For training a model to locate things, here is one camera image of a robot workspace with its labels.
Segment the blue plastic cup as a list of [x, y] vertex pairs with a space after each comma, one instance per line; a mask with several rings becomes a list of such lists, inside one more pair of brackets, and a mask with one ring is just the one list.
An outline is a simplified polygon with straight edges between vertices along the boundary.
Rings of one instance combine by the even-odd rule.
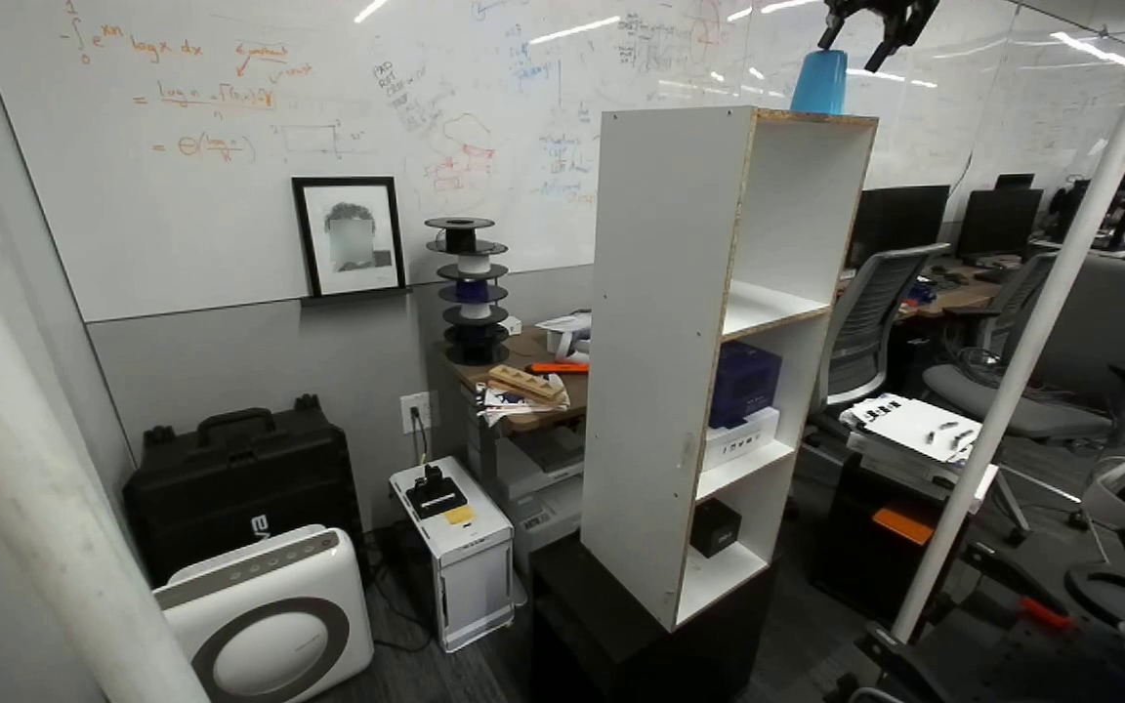
[[794, 113], [840, 118], [846, 95], [846, 54], [807, 52], [794, 87]]

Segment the white wooden shelf unit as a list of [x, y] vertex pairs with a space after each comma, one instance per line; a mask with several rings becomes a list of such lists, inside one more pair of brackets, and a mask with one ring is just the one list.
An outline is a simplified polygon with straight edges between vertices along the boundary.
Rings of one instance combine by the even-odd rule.
[[[870, 142], [755, 104], [600, 118], [581, 548], [668, 630], [773, 562]], [[782, 373], [713, 431], [729, 341]]]

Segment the blue box on shelf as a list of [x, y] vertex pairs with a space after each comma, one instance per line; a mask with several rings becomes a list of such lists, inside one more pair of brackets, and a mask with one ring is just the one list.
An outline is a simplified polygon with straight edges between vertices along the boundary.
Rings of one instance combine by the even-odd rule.
[[711, 427], [729, 431], [764, 408], [776, 395], [782, 359], [755, 342], [729, 341], [720, 350], [720, 373], [711, 395]]

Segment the black cabinet under shelf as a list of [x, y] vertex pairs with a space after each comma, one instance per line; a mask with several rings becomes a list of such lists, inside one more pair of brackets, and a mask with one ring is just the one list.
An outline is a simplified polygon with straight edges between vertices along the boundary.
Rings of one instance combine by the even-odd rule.
[[578, 540], [531, 557], [531, 703], [734, 703], [771, 608], [771, 574], [668, 632]]

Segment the grey office chair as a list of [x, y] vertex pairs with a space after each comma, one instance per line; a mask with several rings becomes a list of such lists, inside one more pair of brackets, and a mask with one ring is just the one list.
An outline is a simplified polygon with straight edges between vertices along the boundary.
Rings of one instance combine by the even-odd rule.
[[[996, 332], [980, 350], [923, 371], [927, 395], [985, 416], [1053, 257], [1036, 252], [996, 293]], [[1091, 257], [1018, 395], [1010, 433], [1087, 440], [1125, 433], [1125, 257]]]

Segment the stack of filament spools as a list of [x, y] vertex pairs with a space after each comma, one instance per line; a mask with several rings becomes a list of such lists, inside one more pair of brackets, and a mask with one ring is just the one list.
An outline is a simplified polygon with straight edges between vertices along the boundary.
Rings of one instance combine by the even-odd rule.
[[509, 354], [502, 346], [502, 296], [500, 283], [502, 243], [489, 238], [489, 220], [435, 220], [435, 252], [445, 252], [441, 299], [445, 299], [445, 354], [470, 368], [492, 368]]

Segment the framed portrait photo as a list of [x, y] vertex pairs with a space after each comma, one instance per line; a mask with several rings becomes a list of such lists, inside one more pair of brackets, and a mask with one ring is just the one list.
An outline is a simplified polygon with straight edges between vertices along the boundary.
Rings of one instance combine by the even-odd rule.
[[295, 175], [293, 207], [311, 296], [389, 293], [407, 283], [389, 175]]

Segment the black hard case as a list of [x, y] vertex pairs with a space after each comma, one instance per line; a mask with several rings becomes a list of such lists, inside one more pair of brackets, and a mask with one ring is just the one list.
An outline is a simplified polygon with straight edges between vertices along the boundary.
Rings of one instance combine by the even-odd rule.
[[342, 528], [363, 543], [347, 437], [318, 395], [289, 408], [212, 414], [193, 433], [151, 427], [122, 505], [151, 587], [304, 523]]

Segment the white air purifier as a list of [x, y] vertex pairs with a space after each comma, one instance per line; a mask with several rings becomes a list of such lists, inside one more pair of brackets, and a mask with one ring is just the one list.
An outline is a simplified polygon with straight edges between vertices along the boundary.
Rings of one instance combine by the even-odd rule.
[[304, 703], [375, 661], [358, 557], [304, 523], [193, 562], [155, 587], [212, 703]]

